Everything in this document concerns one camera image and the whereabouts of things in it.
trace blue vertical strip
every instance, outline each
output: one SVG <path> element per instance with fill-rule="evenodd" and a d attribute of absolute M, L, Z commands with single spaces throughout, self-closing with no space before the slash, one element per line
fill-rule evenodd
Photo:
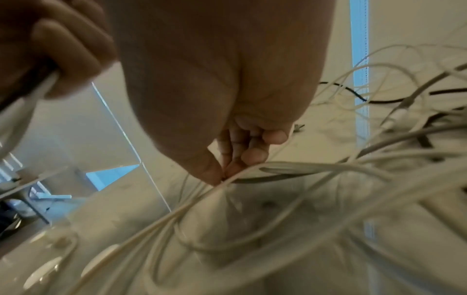
<path fill-rule="evenodd" d="M 355 66 L 360 60 L 368 55 L 368 4 L 369 0 L 350 0 L 350 32 L 352 40 L 352 64 Z M 368 64 L 368 59 L 360 63 L 360 66 Z M 354 86 L 359 87 L 367 85 L 369 82 L 368 68 L 360 69 L 354 72 Z M 369 92 L 368 87 L 358 90 L 358 93 Z M 355 99 L 355 105 L 362 103 Z M 370 110 L 364 106 L 357 110 L 362 116 L 369 118 Z M 364 118 L 356 117 L 357 146 L 361 147 L 369 139 L 370 126 Z"/>

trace blurry hand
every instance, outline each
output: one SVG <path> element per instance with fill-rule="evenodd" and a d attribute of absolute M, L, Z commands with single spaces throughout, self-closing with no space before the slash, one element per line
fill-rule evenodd
<path fill-rule="evenodd" d="M 128 95 L 156 147 L 218 184 L 266 161 L 308 107 L 333 0 L 105 0 Z M 207 149 L 217 139 L 221 165 Z"/>
<path fill-rule="evenodd" d="M 49 97 L 79 90 L 116 60 L 104 12 L 93 0 L 0 1 L 0 96 L 44 56 L 61 75 Z"/>

